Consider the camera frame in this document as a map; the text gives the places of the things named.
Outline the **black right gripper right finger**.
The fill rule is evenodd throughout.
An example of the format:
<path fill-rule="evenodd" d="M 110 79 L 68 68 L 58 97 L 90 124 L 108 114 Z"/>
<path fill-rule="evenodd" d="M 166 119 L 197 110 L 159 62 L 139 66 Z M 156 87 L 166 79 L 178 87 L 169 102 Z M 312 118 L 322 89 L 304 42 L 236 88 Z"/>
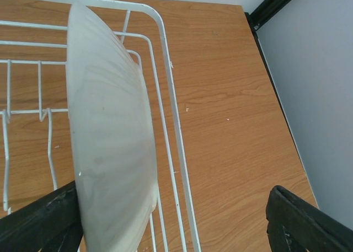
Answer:
<path fill-rule="evenodd" d="M 276 185 L 266 205 L 272 251 L 352 251 L 352 230 Z"/>

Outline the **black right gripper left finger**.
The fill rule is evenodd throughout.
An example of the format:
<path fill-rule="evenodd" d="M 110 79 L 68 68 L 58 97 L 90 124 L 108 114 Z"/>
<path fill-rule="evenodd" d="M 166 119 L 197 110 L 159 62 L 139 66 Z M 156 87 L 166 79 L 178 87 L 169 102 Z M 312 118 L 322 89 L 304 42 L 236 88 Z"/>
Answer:
<path fill-rule="evenodd" d="M 1 219 L 1 251 L 77 251 L 82 237 L 74 181 Z"/>

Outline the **floral patterned plate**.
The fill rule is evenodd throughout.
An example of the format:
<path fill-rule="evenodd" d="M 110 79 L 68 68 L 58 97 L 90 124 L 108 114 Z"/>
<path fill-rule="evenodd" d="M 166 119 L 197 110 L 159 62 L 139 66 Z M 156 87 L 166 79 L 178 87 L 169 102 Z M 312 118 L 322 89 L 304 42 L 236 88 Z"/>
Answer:
<path fill-rule="evenodd" d="M 155 209 L 157 158 L 140 66 L 88 7 L 71 6 L 68 117 L 88 251 L 135 251 Z"/>

